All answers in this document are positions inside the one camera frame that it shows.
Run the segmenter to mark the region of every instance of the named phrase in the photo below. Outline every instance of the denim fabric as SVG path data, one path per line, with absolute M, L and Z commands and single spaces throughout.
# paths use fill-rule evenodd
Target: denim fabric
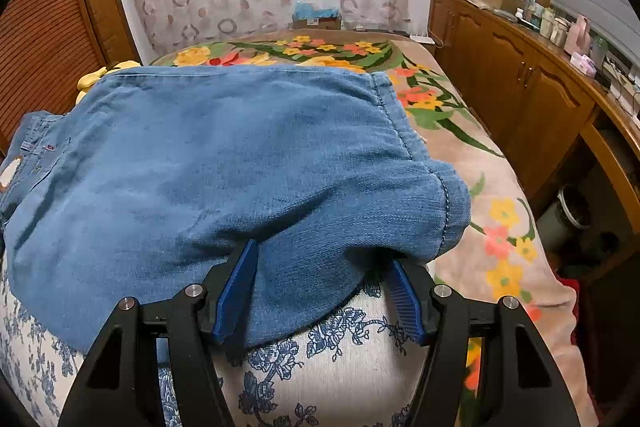
M 375 247 L 429 261 L 470 219 L 384 73 L 235 66 L 103 77 L 65 116 L 24 117 L 0 193 L 12 292 L 86 352 L 115 303 L 173 296 L 260 244 L 245 343 L 347 298 Z

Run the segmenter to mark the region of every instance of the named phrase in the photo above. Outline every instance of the silver bolt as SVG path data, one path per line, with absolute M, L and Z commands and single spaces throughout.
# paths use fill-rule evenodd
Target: silver bolt
M 438 297 L 449 297 L 451 295 L 451 288 L 449 288 L 446 284 L 438 284 L 434 289 L 433 292 L 438 296 Z
M 511 295 L 507 295 L 504 299 L 502 299 L 502 304 L 507 306 L 508 309 L 514 310 L 520 305 L 520 301 L 518 301 L 515 297 Z
M 120 308 L 122 311 L 127 311 L 133 308 L 133 306 L 136 305 L 136 300 L 133 297 L 125 297 L 120 299 L 120 302 L 118 303 L 118 308 Z
M 199 284 L 190 284 L 184 289 L 184 292 L 190 297 L 197 297 L 202 293 L 202 286 Z

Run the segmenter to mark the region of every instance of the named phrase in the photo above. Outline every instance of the white patch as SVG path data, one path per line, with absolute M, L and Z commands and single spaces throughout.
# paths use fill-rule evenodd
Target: white patch
M 18 170 L 20 162 L 22 162 L 22 158 L 16 158 L 2 171 L 2 174 L 0 174 L 0 190 L 5 190 L 9 186 L 9 183 L 11 183 L 11 180 L 14 179 L 15 171 Z

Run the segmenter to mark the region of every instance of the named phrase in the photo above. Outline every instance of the blue gripper pad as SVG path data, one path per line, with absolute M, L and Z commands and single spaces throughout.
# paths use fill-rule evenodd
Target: blue gripper pad
M 409 283 L 398 259 L 391 261 L 384 274 L 386 285 L 396 306 L 396 314 L 402 329 L 419 346 L 426 346 L 427 333 L 422 324 L 422 308 L 420 301 Z
M 226 281 L 216 306 L 216 323 L 211 335 L 217 344 L 236 329 L 238 319 L 246 310 L 247 301 L 254 285 L 255 269 L 258 263 L 258 244 L 249 240 L 242 250 L 236 267 Z

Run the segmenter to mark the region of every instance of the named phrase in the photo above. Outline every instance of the white trash bin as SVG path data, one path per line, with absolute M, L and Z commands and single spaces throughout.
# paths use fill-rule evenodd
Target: white trash bin
M 574 185 L 565 185 L 536 222 L 538 237 L 545 251 L 558 251 L 581 230 L 591 226 L 589 205 Z

